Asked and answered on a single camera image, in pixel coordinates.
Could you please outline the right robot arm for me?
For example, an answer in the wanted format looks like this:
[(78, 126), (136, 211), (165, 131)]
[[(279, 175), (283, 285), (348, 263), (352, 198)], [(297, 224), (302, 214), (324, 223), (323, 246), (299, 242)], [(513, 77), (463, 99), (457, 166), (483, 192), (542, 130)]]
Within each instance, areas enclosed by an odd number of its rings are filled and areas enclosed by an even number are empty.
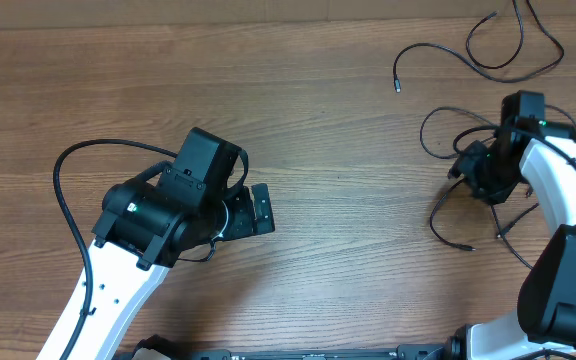
[(536, 359), (576, 356), (576, 125), (547, 120), (545, 97), (518, 91), (502, 101), (494, 141), (456, 152), (449, 171), (490, 206), (520, 183), (534, 191), (551, 239), (524, 280), (516, 308), (465, 326), (445, 359)]

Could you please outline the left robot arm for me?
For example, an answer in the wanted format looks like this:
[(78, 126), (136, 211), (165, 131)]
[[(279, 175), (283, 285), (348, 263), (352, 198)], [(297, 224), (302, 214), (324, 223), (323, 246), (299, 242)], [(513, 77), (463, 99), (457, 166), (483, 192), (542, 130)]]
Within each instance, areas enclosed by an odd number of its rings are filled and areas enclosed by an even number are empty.
[(247, 152), (200, 128), (193, 128), (179, 152), (112, 186), (83, 239), (65, 201), (61, 168), (76, 143), (57, 158), (52, 181), (58, 205), (83, 261), (78, 283), (43, 345), (42, 359), (111, 359), (132, 321), (182, 260), (198, 246), (272, 233), (274, 215), (266, 184), (228, 182)]

